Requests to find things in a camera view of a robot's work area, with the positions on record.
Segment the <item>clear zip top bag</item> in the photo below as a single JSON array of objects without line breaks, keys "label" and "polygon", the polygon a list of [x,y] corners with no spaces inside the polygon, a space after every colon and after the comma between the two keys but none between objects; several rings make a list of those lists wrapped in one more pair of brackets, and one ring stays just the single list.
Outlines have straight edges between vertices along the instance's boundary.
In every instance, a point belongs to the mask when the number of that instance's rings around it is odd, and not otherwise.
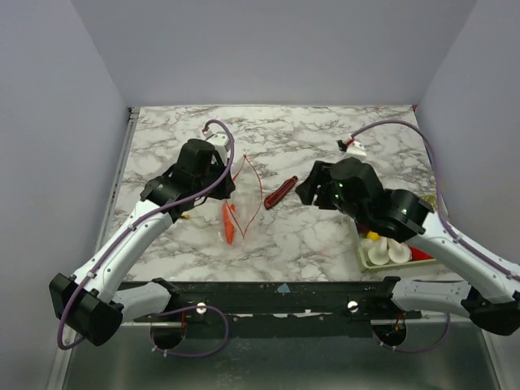
[{"label": "clear zip top bag", "polygon": [[[262,213],[264,191],[261,177],[247,154],[243,154],[232,167],[232,180],[236,186],[230,199],[220,203],[219,246],[230,249],[245,246],[252,243],[258,230],[257,225]],[[235,238],[232,245],[228,245],[223,230],[222,205],[224,202],[235,205],[234,225]]]}]

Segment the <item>orange toy carrot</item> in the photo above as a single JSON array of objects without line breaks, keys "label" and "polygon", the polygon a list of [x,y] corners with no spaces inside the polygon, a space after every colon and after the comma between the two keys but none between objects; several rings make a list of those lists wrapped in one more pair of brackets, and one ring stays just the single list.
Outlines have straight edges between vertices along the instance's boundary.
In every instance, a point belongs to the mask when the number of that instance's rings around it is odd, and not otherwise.
[{"label": "orange toy carrot", "polygon": [[222,205],[223,230],[228,245],[232,245],[235,238],[235,225],[233,223],[235,205],[225,201]]}]

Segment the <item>yellow toy bell pepper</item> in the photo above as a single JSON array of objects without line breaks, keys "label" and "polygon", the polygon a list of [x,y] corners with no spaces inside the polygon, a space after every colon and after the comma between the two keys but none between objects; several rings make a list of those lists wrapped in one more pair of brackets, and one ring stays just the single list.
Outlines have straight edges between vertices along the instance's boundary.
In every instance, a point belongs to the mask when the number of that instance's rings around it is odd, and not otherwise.
[{"label": "yellow toy bell pepper", "polygon": [[381,239],[381,236],[377,234],[376,232],[368,232],[366,234],[366,239],[369,242],[378,242]]}]

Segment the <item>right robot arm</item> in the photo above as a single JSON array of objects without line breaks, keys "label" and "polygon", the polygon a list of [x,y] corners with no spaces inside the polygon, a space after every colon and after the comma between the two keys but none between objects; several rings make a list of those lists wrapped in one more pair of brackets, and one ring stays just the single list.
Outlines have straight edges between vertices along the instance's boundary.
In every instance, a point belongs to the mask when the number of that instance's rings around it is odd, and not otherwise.
[{"label": "right robot arm", "polygon": [[338,210],[382,237],[431,255],[461,277],[459,282],[394,279],[374,298],[386,319],[413,310],[468,318],[499,336],[519,329],[519,266],[461,234],[414,193],[385,189],[374,168],[356,158],[317,161],[296,187],[304,205]]}]

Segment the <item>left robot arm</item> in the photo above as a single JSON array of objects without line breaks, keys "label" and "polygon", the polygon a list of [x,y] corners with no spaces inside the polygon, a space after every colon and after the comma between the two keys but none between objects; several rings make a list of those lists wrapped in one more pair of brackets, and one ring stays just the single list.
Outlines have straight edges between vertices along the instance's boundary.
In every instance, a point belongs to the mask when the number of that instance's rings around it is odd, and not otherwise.
[{"label": "left robot arm", "polygon": [[179,314],[184,304],[180,290],[162,278],[137,288],[119,286],[146,249],[197,199],[230,197],[233,152],[234,142],[223,133],[188,140],[176,163],[145,185],[127,220],[102,248],[71,275],[58,273],[50,281],[61,350],[75,347],[65,344],[65,327],[99,346],[124,322],[148,314],[170,321]]}]

